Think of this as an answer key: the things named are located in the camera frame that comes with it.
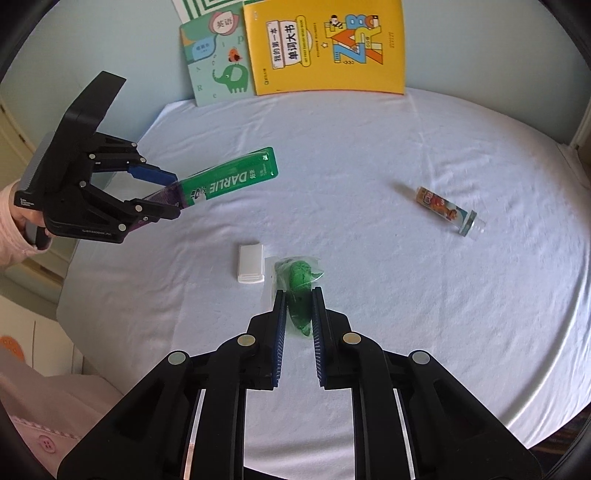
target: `elephant illustration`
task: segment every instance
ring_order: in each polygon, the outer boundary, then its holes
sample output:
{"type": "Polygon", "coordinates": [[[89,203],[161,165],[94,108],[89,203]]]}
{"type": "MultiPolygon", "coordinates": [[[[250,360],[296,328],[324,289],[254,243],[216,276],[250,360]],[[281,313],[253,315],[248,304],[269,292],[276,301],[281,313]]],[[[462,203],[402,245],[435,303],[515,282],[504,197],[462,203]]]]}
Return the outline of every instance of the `elephant illustration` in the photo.
{"type": "Polygon", "coordinates": [[[248,69],[244,65],[237,63],[228,65],[221,77],[216,77],[215,70],[212,71],[212,76],[216,82],[223,83],[228,87],[230,93],[246,92],[248,87],[248,69]]]}

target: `small bottle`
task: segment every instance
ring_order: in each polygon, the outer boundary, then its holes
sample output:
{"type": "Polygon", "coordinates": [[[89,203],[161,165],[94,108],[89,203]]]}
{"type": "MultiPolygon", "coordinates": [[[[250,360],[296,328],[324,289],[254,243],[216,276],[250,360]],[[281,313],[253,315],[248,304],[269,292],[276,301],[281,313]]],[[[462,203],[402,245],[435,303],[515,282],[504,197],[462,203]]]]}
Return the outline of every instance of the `small bottle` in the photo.
{"type": "Polygon", "coordinates": [[[476,218],[474,210],[467,212],[425,187],[417,189],[416,201],[457,226],[461,236],[469,236],[475,240],[484,232],[486,224],[476,218]]]}

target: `book cover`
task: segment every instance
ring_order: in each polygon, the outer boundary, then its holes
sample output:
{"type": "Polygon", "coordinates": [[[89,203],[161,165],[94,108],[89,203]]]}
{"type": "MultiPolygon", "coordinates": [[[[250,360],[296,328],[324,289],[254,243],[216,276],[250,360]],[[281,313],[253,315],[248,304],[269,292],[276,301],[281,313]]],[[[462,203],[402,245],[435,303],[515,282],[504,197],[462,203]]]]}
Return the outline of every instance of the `book cover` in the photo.
{"type": "Polygon", "coordinates": [[[261,0],[173,0],[173,4],[181,21],[186,23],[230,5],[246,5],[259,1],[261,0]]]}
{"type": "Polygon", "coordinates": [[[258,95],[404,93],[401,0],[267,0],[244,6],[258,95]]]}
{"type": "Polygon", "coordinates": [[[242,4],[181,25],[181,38],[197,105],[254,96],[242,4]]]}

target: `screw head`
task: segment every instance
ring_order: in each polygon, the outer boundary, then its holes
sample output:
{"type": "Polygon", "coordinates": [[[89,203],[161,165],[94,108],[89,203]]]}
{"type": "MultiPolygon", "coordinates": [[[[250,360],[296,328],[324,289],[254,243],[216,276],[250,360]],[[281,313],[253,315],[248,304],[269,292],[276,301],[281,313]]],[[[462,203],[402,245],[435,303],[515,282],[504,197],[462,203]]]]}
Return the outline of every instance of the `screw head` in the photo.
{"type": "Polygon", "coordinates": [[[343,341],[348,345],[357,345],[361,342],[361,336],[355,332],[345,333],[343,335],[343,341]]]}
{"type": "Polygon", "coordinates": [[[168,363],[171,365],[180,365],[187,359],[187,355],[182,352],[173,352],[168,356],[168,363]]]}
{"type": "Polygon", "coordinates": [[[240,335],[240,337],[238,337],[238,345],[240,346],[251,346],[254,345],[254,343],[256,342],[256,338],[254,338],[252,335],[240,335]]]}
{"type": "Polygon", "coordinates": [[[431,357],[427,352],[414,352],[412,356],[413,362],[419,365],[427,365],[431,361],[431,357]]]}

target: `white sheet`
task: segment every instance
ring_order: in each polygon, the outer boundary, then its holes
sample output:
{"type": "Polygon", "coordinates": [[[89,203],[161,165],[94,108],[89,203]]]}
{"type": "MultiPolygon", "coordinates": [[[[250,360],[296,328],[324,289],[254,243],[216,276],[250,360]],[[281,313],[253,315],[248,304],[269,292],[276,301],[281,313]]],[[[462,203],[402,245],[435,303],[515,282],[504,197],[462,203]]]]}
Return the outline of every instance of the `white sheet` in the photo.
{"type": "MultiPolygon", "coordinates": [[[[455,98],[312,92],[169,105],[139,144],[188,176],[273,146],[277,179],[133,232],[81,242],[59,304],[66,332],[118,388],[173,349],[216,349],[261,312],[238,246],[321,260],[328,308],[386,350],[431,352],[528,447],[591,401],[591,198],[557,144],[455,98]],[[476,242],[413,202],[474,209],[476,242]]],[[[117,174],[108,192],[153,187],[117,174]]],[[[280,386],[249,393],[245,463],[290,479],[353,478],[348,391],[317,383],[289,327],[280,386]]]]}

